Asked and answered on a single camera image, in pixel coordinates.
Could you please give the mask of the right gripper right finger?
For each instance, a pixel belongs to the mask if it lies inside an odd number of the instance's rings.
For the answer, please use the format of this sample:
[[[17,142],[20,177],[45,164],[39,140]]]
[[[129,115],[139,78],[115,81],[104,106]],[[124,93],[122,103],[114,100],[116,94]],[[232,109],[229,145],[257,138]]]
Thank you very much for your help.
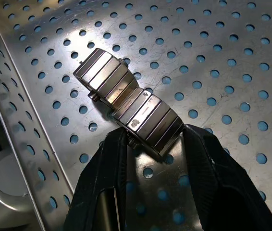
[[[272,231],[272,213],[243,169],[203,128],[183,129],[189,182],[204,231]]]

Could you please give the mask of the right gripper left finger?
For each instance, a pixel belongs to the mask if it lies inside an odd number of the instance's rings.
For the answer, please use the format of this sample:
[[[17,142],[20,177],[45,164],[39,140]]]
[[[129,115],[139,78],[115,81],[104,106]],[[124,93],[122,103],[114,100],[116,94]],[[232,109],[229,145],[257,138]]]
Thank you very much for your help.
[[[80,174],[65,231],[124,231],[128,136],[109,132]]]

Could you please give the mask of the metal roller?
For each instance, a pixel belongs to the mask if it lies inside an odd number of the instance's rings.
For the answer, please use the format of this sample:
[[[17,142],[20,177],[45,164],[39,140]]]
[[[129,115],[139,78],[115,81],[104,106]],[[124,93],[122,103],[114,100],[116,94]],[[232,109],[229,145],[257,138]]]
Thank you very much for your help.
[[[162,159],[184,128],[177,113],[159,97],[141,88],[123,59],[96,48],[74,71],[89,98],[113,110],[111,116],[127,130],[129,146],[142,145]]]

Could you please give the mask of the perforated steel tray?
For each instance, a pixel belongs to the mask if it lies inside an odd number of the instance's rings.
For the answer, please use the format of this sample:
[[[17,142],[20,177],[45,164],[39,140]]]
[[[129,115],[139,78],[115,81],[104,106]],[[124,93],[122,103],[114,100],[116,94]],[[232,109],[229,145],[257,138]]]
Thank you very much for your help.
[[[0,0],[0,120],[38,231],[62,231],[117,128],[73,76],[96,48],[213,133],[272,212],[272,0]]]

